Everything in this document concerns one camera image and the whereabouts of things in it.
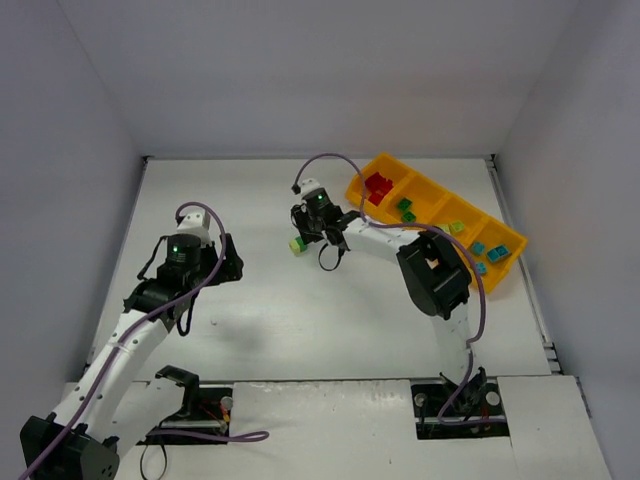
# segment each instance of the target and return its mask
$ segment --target gray wall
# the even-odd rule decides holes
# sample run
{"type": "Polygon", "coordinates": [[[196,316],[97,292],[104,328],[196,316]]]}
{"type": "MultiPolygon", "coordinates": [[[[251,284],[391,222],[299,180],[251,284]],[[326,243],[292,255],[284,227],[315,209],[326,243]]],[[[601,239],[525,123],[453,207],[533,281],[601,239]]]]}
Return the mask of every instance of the gray wall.
{"type": "Polygon", "coordinates": [[[56,2],[0,2],[0,471],[88,353],[141,164],[56,2]]]}
{"type": "Polygon", "coordinates": [[[565,370],[640,478],[640,2],[584,0],[498,159],[565,370]]]}
{"type": "Polygon", "coordinates": [[[496,152],[577,0],[60,0],[143,152],[496,152]]]}

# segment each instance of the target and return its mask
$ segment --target black cable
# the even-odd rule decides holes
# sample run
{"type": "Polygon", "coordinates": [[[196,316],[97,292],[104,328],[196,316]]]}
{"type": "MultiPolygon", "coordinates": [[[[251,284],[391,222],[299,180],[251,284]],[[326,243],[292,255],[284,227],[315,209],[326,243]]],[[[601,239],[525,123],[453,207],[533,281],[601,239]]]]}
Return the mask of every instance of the black cable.
{"type": "Polygon", "coordinates": [[[344,249],[338,247],[338,261],[336,262],[336,264],[333,266],[333,268],[326,268],[324,265],[322,265],[322,252],[324,252],[324,250],[329,246],[328,243],[325,243],[322,248],[320,249],[320,251],[318,252],[318,265],[320,265],[320,268],[323,269],[325,272],[333,272],[336,268],[338,268],[340,266],[340,262],[342,261],[342,257],[344,256],[344,249]]]}
{"type": "Polygon", "coordinates": [[[427,401],[420,407],[420,435],[424,436],[424,417],[427,416],[427,401]]]}
{"type": "MultiPolygon", "coordinates": [[[[164,440],[161,436],[158,437],[158,442],[160,444],[160,449],[162,450],[162,456],[164,457],[164,468],[162,469],[162,473],[156,480],[160,480],[162,477],[164,477],[165,473],[167,473],[167,466],[169,464],[169,459],[167,457],[167,447],[165,446],[164,440]]],[[[142,480],[149,480],[149,478],[144,474],[144,468],[142,467],[142,464],[144,462],[144,455],[145,453],[147,453],[148,448],[149,445],[145,445],[144,450],[142,451],[142,455],[140,455],[140,476],[142,477],[142,480]]]]}
{"type": "Polygon", "coordinates": [[[182,328],[181,318],[178,319],[178,321],[176,322],[176,327],[181,337],[186,337],[187,335],[189,335],[189,332],[191,332],[191,319],[193,318],[193,307],[196,304],[196,298],[198,298],[197,293],[193,297],[191,297],[191,302],[189,304],[189,311],[187,312],[186,327],[184,329],[182,328]]]}
{"type": "Polygon", "coordinates": [[[140,270],[140,272],[138,273],[138,277],[137,277],[138,280],[146,280],[146,278],[144,277],[144,274],[147,273],[147,270],[149,270],[149,267],[151,266],[153,261],[156,259],[156,255],[158,254],[158,249],[160,248],[160,244],[162,243],[163,240],[166,240],[167,238],[169,238],[168,235],[162,235],[158,239],[158,243],[156,243],[156,246],[153,249],[153,253],[151,254],[151,258],[149,259],[149,261],[147,263],[144,264],[144,267],[142,267],[142,270],[140,270]]]}

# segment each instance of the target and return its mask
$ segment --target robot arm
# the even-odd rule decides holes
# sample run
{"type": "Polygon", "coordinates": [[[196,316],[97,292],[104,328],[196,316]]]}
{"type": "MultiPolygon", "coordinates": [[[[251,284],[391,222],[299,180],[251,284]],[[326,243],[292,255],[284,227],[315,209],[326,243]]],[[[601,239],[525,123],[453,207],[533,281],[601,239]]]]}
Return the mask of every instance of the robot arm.
{"type": "MultiPolygon", "coordinates": [[[[36,468],[31,478],[98,479],[115,476],[119,458],[163,419],[176,413],[188,416],[198,397],[199,378],[176,367],[163,368],[144,390],[125,402],[122,400],[136,373],[174,326],[178,326],[181,334],[188,333],[197,295],[150,317],[131,335],[127,332],[143,317],[188,294],[210,276],[219,260],[209,235],[210,221],[208,213],[192,212],[179,219],[175,235],[161,238],[167,241],[167,255],[157,269],[156,278],[144,277],[155,256],[154,251],[138,275],[142,282],[124,302],[125,311],[110,341],[73,392],[46,419],[31,417],[24,425],[20,438],[26,463],[32,465],[63,428],[73,422],[71,431],[36,468]],[[185,313],[188,315],[187,326],[181,328],[181,318],[185,313]],[[98,387],[92,392],[97,379],[98,387]],[[78,409],[87,399],[89,403],[85,410],[74,421],[78,409]]],[[[225,234],[223,240],[226,246],[224,259],[206,286],[242,278],[243,262],[236,253],[231,235],[225,234]]]]}
{"type": "MultiPolygon", "coordinates": [[[[324,241],[339,249],[340,258],[346,252],[363,252],[397,264],[411,300],[431,319],[443,359],[442,375],[459,385],[474,357],[467,344],[471,276],[455,248],[431,232],[371,227],[359,212],[343,213],[316,180],[304,180],[300,186],[301,203],[291,209],[298,242],[306,246],[324,241]]],[[[475,368],[472,375],[482,372],[475,368]]]]}

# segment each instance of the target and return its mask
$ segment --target small cube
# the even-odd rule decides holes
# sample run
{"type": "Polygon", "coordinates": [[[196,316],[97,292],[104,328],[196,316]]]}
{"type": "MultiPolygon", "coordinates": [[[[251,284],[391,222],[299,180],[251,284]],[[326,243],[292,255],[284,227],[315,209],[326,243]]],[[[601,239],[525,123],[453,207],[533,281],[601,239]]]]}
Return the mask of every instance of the small cube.
{"type": "Polygon", "coordinates": [[[289,242],[289,248],[295,256],[298,256],[307,250],[307,244],[304,243],[302,238],[296,237],[289,242]]]}
{"type": "Polygon", "coordinates": [[[389,193],[392,188],[393,182],[388,179],[380,183],[380,185],[378,186],[378,190],[382,192],[382,196],[385,196],[387,193],[389,193]]]}
{"type": "Polygon", "coordinates": [[[384,195],[380,195],[379,193],[372,193],[369,195],[369,201],[373,203],[376,207],[380,205],[380,202],[384,198],[384,195]]]}
{"type": "Polygon", "coordinates": [[[471,245],[471,252],[474,255],[478,255],[478,256],[482,255],[484,253],[484,249],[485,249],[484,243],[481,243],[481,242],[474,242],[474,244],[471,245]]]}
{"type": "Polygon", "coordinates": [[[477,262],[476,267],[478,267],[478,272],[480,273],[480,275],[487,274],[487,266],[483,262],[477,262]]]}
{"type": "Polygon", "coordinates": [[[376,190],[378,190],[378,188],[380,188],[380,185],[384,183],[384,181],[385,181],[385,178],[382,175],[380,175],[378,172],[376,172],[373,175],[371,175],[369,178],[367,178],[364,184],[369,190],[371,190],[372,192],[375,192],[376,190]]]}
{"type": "Polygon", "coordinates": [[[405,223],[415,222],[416,216],[411,212],[404,212],[404,215],[402,215],[402,221],[405,223]]]}
{"type": "Polygon", "coordinates": [[[501,257],[508,257],[509,255],[511,255],[511,252],[509,251],[509,249],[504,245],[498,245],[496,247],[496,250],[498,251],[501,257]]]}
{"type": "Polygon", "coordinates": [[[398,209],[402,210],[403,212],[406,212],[407,210],[409,210],[409,207],[411,206],[411,200],[409,200],[408,198],[403,198],[402,200],[400,200],[398,202],[398,209]]]}
{"type": "Polygon", "coordinates": [[[464,223],[459,220],[457,222],[453,222],[450,227],[454,235],[464,231],[464,223]]]}
{"type": "Polygon", "coordinates": [[[497,247],[492,248],[487,252],[487,258],[491,263],[496,263],[500,260],[504,260],[509,255],[511,255],[511,252],[504,245],[498,245],[497,247]]]}

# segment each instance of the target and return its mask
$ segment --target teal block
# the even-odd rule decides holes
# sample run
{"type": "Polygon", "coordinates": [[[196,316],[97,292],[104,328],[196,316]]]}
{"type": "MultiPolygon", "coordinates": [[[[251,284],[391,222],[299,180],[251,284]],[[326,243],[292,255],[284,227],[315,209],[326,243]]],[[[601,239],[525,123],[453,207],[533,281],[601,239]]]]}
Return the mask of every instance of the teal block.
{"type": "Polygon", "coordinates": [[[504,260],[509,255],[511,255],[511,252],[504,245],[498,245],[497,247],[492,248],[487,252],[487,258],[491,263],[496,263],[500,260],[504,260]]]}
{"type": "Polygon", "coordinates": [[[481,242],[475,242],[473,245],[471,245],[471,252],[474,255],[482,255],[484,253],[485,250],[485,246],[484,243],[481,242]]]}

